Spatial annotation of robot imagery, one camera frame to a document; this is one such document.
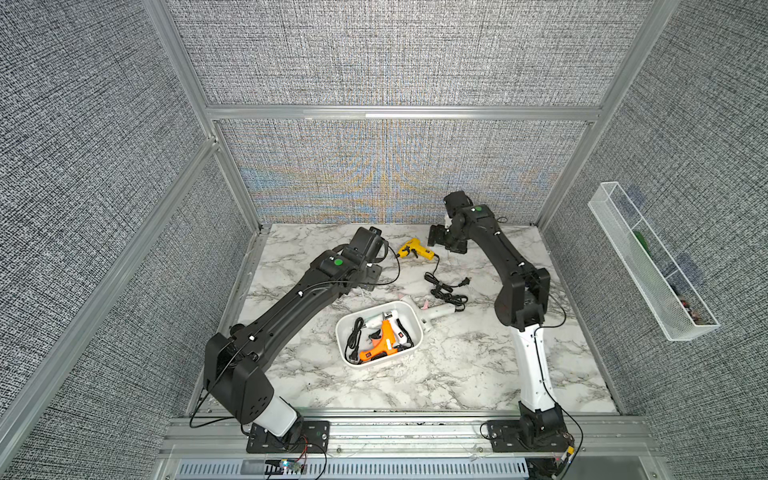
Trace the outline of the yellow glue gun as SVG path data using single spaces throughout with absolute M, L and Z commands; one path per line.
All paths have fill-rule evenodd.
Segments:
M 471 282 L 469 277 L 465 277 L 458 284 L 451 285 L 440 281 L 436 277 L 437 270 L 440 265 L 440 256 L 434 251 L 424 247 L 418 238 L 412 238 L 405 242 L 397 252 L 399 258 L 406 258 L 409 255 L 413 255 L 417 258 L 424 258 L 428 261 L 434 261 L 435 265 L 431 272 L 424 274 L 424 279 L 432 285 L 430 293 L 438 300 L 442 300 L 445 304 L 453 305 L 456 312 L 462 312 L 466 308 L 468 302 L 468 296 L 464 294 L 457 294 L 456 289 L 468 286 Z

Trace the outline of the white plastic storage box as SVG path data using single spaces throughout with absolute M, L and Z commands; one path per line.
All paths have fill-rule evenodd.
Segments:
M 347 343 L 347 339 L 352 332 L 355 319 L 358 317 L 362 317 L 365 322 L 366 320 L 369 320 L 380 314 L 383 314 L 384 312 L 388 312 L 391 310 L 396 310 L 398 312 L 400 321 L 403 327 L 410 334 L 412 341 L 414 343 L 414 346 L 410 349 L 406 349 L 395 355 L 373 360 L 371 362 L 364 363 L 361 365 L 354 365 L 350 363 L 348 360 L 346 360 L 344 357 L 344 350 Z M 369 335 L 372 332 L 373 332 L 373 329 L 368 329 L 366 327 L 363 328 L 362 339 L 360 343 L 360 347 L 363 351 L 369 350 L 371 348 L 371 340 L 369 339 Z M 347 366 L 350 366 L 356 369 L 379 366 L 386 362 L 392 362 L 394 360 L 399 360 L 401 358 L 404 358 L 407 355 L 411 355 L 421 346 L 423 337 L 424 337 L 424 333 L 422 329 L 415 323 L 414 311 L 405 302 L 401 300 L 384 303 L 378 306 L 370 307 L 358 312 L 348 314 L 342 317 L 337 322 L 335 333 L 336 333 L 339 353 L 342 357 L 343 363 Z

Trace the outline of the white orange glue gun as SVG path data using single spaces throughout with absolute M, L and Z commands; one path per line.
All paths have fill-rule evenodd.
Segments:
M 399 352 L 414 346 L 408 331 L 403 327 L 396 310 L 384 312 L 364 323 L 368 329 L 373 329 L 369 335 L 373 348 L 364 353 L 366 357 L 375 354 Z

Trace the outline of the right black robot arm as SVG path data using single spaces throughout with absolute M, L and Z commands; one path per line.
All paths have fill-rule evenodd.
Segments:
M 495 268 L 501 290 L 494 302 L 499 322 L 512 331 L 520 386 L 520 418 L 513 432 L 525 449 L 573 445 L 562 407 L 554 399 L 543 346 L 551 276 L 530 263 L 502 232 L 493 211 L 463 191 L 443 199 L 448 222 L 430 227 L 428 244 L 464 253 L 472 241 Z

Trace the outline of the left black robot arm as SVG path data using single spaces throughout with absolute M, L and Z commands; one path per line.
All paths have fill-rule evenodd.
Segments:
M 376 227 L 360 227 L 352 239 L 323 251 L 298 283 L 259 318 L 217 333 L 205 347 L 203 389 L 240 424 L 254 424 L 293 444 L 303 419 L 275 393 L 266 376 L 287 343 L 327 306 L 355 288 L 373 289 L 388 242 Z

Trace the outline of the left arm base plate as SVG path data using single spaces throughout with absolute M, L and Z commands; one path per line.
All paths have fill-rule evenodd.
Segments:
M 246 452 L 249 454 L 267 453 L 326 453 L 330 439 L 329 421 L 300 420 L 283 436 L 275 436 L 267 429 L 250 425 Z

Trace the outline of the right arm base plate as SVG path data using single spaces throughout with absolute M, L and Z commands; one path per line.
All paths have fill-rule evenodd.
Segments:
M 573 446 L 573 437 L 567 431 L 536 426 L 529 419 L 490 420 L 485 430 L 495 453 L 562 453 Z

